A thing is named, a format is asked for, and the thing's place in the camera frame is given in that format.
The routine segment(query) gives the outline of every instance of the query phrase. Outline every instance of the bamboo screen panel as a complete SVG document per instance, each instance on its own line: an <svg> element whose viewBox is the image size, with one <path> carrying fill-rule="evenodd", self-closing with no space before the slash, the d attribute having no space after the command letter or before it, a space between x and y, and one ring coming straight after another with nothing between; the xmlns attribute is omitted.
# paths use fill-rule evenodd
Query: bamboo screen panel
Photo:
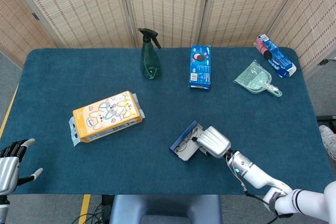
<svg viewBox="0 0 336 224"><path fill-rule="evenodd" d="M269 35L293 48L305 70L336 43L336 0L292 0Z"/></svg>
<svg viewBox="0 0 336 224"><path fill-rule="evenodd" d="M197 43L197 23L201 0L130 0L135 28L149 28L159 33L162 47L189 47ZM140 32L135 39L142 45Z"/></svg>
<svg viewBox="0 0 336 224"><path fill-rule="evenodd" d="M121 0L33 0L65 47L131 47Z"/></svg>
<svg viewBox="0 0 336 224"><path fill-rule="evenodd" d="M257 35L266 33L285 0L212 0L204 20L201 44L250 47Z"/></svg>
<svg viewBox="0 0 336 224"><path fill-rule="evenodd" d="M0 47L21 68L35 48L55 47L24 0L0 0Z"/></svg>

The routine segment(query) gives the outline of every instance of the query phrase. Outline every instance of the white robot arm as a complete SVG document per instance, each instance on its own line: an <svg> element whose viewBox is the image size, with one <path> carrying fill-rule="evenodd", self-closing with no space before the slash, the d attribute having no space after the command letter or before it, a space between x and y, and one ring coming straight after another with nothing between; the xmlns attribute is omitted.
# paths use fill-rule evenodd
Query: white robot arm
<svg viewBox="0 0 336 224"><path fill-rule="evenodd" d="M230 141L214 127L210 126L194 140L212 156L226 158L230 170L241 181L246 195L247 189L240 178L257 189L270 186L263 201L265 207L276 216L301 213L336 224L336 182L330 183L323 194L301 189L292 190L285 183L269 176L242 153L233 152Z"/></svg>

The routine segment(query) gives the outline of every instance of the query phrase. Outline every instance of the snack package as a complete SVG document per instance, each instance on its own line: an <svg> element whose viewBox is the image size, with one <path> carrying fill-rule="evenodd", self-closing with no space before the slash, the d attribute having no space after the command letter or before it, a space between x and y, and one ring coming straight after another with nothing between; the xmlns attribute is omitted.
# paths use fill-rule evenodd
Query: snack package
<svg viewBox="0 0 336 224"><path fill-rule="evenodd" d="M74 116L70 118L69 125L74 146L141 123L145 118L137 95L130 91L81 107L72 113Z"/></svg>
<svg viewBox="0 0 336 224"><path fill-rule="evenodd" d="M209 89L211 83L211 47L192 45L189 86Z"/></svg>
<svg viewBox="0 0 336 224"><path fill-rule="evenodd" d="M268 63L280 77L289 77L295 73L296 66L294 63L290 61L290 59L270 38L267 37L266 34L259 35L253 45L267 59Z"/></svg>

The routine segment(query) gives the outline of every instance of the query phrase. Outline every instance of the yellow tape line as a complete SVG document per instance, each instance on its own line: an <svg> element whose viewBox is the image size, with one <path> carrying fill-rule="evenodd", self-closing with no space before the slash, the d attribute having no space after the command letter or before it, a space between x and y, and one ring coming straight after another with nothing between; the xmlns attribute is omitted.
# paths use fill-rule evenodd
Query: yellow tape line
<svg viewBox="0 0 336 224"><path fill-rule="evenodd" d="M2 136L2 133L4 132L4 128L5 128L5 125L6 125L6 122L7 122L9 113L10 113L10 110L12 109L12 105L13 105L14 98L15 98L15 95L16 95L17 87L18 87L18 86L16 86L16 89L15 89L15 92L14 92L14 94L13 94L12 100L10 101L10 104L9 104L8 110L7 110L7 112L6 112L4 121L2 122L2 125L1 125L1 128L0 128L0 138L1 138L1 136Z"/></svg>
<svg viewBox="0 0 336 224"><path fill-rule="evenodd" d="M88 209L89 209L90 197L91 197L90 194L84 194L82 209L80 211L81 217L78 220L78 224L83 224L86 221L86 218L87 218L86 214L88 213Z"/></svg>

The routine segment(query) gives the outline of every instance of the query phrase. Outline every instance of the robotic arm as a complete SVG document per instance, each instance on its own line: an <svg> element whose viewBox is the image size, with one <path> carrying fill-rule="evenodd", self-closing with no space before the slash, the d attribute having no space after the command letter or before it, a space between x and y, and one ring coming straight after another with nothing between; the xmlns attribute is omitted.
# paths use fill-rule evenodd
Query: robotic arm
<svg viewBox="0 0 336 224"><path fill-rule="evenodd" d="M0 224L6 221L9 208L7 196L13 193L16 186L36 180L43 171L40 168L28 177L18 178L22 158L34 142L33 138L14 142L0 152Z"/></svg>
<svg viewBox="0 0 336 224"><path fill-rule="evenodd" d="M212 156L226 159L247 196L249 193L240 178L247 180L257 189L270 186L263 202L277 217L301 213L336 224L336 182L330 183L323 194L301 189L292 190L285 183L269 176L239 151L232 151L230 141L214 127L210 126L193 140Z"/></svg>

